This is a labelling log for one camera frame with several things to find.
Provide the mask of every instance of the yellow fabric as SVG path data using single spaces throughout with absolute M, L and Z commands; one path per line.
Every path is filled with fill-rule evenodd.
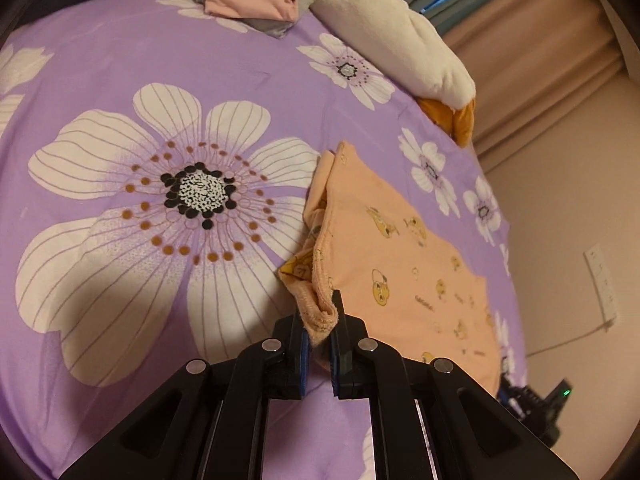
M 415 98 L 420 109 L 461 148 L 468 145 L 474 132 L 476 99 L 461 110 L 453 110 L 434 99 Z
M 414 360 L 450 358 L 497 391 L 500 351 L 484 278 L 350 144 L 322 154 L 304 219 L 309 236 L 278 275 L 313 347 L 336 325 L 337 289 L 345 313 L 363 319 L 373 338 Z

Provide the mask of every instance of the metal screw head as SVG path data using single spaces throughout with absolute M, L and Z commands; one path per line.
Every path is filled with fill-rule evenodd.
M 282 347 L 279 339 L 265 339 L 262 342 L 262 349 L 267 352 L 277 352 Z
M 448 359 L 440 358 L 433 362 L 433 367 L 443 374 L 449 374 L 453 371 L 453 363 Z
M 194 359 L 187 363 L 187 371 L 193 375 L 201 374 L 206 369 L 207 364 L 202 359 Z
M 366 337 L 358 341 L 358 347 L 360 348 L 360 350 L 373 352 L 376 348 L 378 348 L 378 342 L 375 339 Z

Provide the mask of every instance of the cartoon duck print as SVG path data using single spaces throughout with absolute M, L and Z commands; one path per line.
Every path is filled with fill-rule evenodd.
M 376 227 L 378 228 L 378 231 L 380 231 L 380 234 L 382 234 L 383 237 L 391 238 L 391 235 L 393 233 L 397 235 L 400 234 L 396 226 L 393 225 L 391 222 L 388 222 L 385 219 L 383 219 L 382 215 L 380 214 L 380 211 L 378 211 L 375 207 L 367 207 L 367 213 L 369 213 L 369 216 L 373 218 L 373 221 L 376 223 Z
M 447 301 L 445 294 L 447 293 L 447 285 L 445 285 L 443 280 L 438 280 L 436 282 L 436 292 L 438 293 L 438 298 L 441 301 Z
M 425 241 L 427 240 L 427 228 L 422 220 L 417 216 L 412 216 L 409 219 L 404 219 L 404 225 L 406 225 L 409 231 L 417 238 L 418 245 L 424 247 Z
M 386 276 L 377 269 L 371 271 L 373 280 L 373 298 L 379 306 L 385 306 L 386 300 L 389 299 L 389 286 L 386 282 Z
M 458 321 L 458 326 L 453 330 L 453 332 L 458 339 L 467 339 L 469 337 L 466 325 L 462 320 Z
M 313 273 L 313 266 L 314 252 L 311 248 L 302 254 L 295 254 L 292 256 L 283 264 L 283 266 L 280 267 L 280 272 L 310 282 Z

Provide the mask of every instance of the purple bedsheet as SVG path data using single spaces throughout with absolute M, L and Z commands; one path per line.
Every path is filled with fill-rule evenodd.
M 189 359 L 290 312 L 275 268 L 340 140 L 452 242 L 516 383 L 508 224 L 475 160 L 311 14 L 283 40 L 189 0 L 95 0 L 0 52 L 0 424 L 56 478 Z M 312 368 L 275 402 L 265 479 L 373 478 L 366 402 Z

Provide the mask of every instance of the blue gripper pad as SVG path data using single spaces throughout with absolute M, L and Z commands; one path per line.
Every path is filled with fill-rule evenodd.
M 302 341 L 300 342 L 300 395 L 306 395 L 306 377 L 309 374 L 309 334 L 302 331 Z

